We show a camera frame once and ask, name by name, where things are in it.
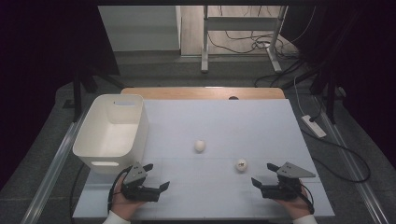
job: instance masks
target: electrical outlet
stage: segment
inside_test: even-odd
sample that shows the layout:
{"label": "electrical outlet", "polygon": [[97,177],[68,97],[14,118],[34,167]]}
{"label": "electrical outlet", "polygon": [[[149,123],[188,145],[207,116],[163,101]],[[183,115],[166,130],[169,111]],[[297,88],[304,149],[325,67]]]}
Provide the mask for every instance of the electrical outlet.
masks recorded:
{"label": "electrical outlet", "polygon": [[311,116],[309,115],[305,115],[303,117],[301,117],[301,119],[303,120],[303,122],[305,123],[306,126],[308,126],[308,128],[319,138],[326,136],[326,133],[318,126],[318,124],[313,121],[309,121],[309,119],[311,119]]}

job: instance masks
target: human hand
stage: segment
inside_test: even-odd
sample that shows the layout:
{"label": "human hand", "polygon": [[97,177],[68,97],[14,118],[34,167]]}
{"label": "human hand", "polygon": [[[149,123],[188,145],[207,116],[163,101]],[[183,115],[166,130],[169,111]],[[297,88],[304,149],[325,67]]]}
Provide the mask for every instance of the human hand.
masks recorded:
{"label": "human hand", "polygon": [[130,221],[136,209],[145,202],[130,201],[123,196],[121,193],[121,185],[124,178],[125,175],[120,177],[114,188],[111,211],[122,219]]}
{"label": "human hand", "polygon": [[[301,191],[301,193],[306,197],[306,191],[303,186],[301,186]],[[289,215],[293,220],[311,215],[311,213],[309,212],[308,204],[306,204],[306,202],[301,197],[297,197],[290,201],[283,201],[278,199],[274,199],[274,201],[280,203],[286,209],[286,211],[288,211]]]}

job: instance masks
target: gray floor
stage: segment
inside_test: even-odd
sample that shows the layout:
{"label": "gray floor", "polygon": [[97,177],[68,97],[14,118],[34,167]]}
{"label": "gray floor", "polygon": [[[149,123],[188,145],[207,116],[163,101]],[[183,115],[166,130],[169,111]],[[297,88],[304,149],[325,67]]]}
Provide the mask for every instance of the gray floor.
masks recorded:
{"label": "gray floor", "polygon": [[[200,72],[200,58],[180,58],[173,53],[118,53],[117,60],[121,76],[114,78],[131,87],[252,87],[255,78],[273,74],[272,65],[266,57],[211,57],[209,73],[204,75]],[[293,61],[281,61],[281,66],[287,68],[292,63]],[[296,74],[301,74],[305,69],[302,67]],[[293,75],[288,75],[280,79],[280,82],[292,79]],[[99,77],[95,80],[99,86],[98,92],[85,93],[85,96],[120,92],[120,89]],[[318,113],[318,105],[308,91],[311,82],[312,79],[308,79],[298,84],[297,88],[301,108],[305,114],[315,116]],[[268,87],[269,84],[264,80],[259,82],[260,87]],[[296,119],[300,122],[302,112],[297,105],[295,89],[290,88],[285,94],[290,100]],[[72,122],[73,109],[63,108],[64,102],[72,99],[72,96],[71,84],[58,90],[54,96],[56,104],[40,135],[18,170],[0,192],[1,223],[21,222]],[[389,223],[396,223],[395,169],[359,124],[349,116],[342,106],[342,101],[335,103],[334,112],[336,127],[346,145],[359,152],[372,169],[372,177],[368,182],[382,205]],[[317,122],[322,128],[325,127],[322,119],[318,119]],[[300,124],[302,129],[307,130],[301,122]],[[335,172],[347,176],[348,171],[338,148],[320,143],[306,135],[304,139],[313,157],[327,163]],[[81,164],[79,158],[70,152],[38,223],[71,223],[69,198]],[[334,177],[317,163],[316,166],[335,213],[335,217],[321,218],[318,223],[374,223],[355,184]],[[89,169],[84,166],[77,180],[73,203],[78,200],[88,172]]]}

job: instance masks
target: white wall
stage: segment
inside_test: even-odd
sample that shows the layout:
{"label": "white wall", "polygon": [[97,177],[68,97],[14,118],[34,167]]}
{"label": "white wall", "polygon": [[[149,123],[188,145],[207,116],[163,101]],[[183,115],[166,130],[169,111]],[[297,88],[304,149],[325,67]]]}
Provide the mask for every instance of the white wall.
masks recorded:
{"label": "white wall", "polygon": [[180,49],[180,7],[99,7],[113,51]]}

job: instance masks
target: white sleeve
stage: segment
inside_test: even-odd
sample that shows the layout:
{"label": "white sleeve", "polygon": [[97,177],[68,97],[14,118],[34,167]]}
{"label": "white sleeve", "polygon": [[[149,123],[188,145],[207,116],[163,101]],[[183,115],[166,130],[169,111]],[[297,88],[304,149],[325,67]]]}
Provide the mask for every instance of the white sleeve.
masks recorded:
{"label": "white sleeve", "polygon": [[293,220],[293,224],[318,224],[315,220],[315,217],[312,215],[308,215],[305,217],[300,217]]}
{"label": "white sleeve", "polygon": [[108,217],[103,224],[131,224],[130,221],[120,218],[111,210],[108,212]]}

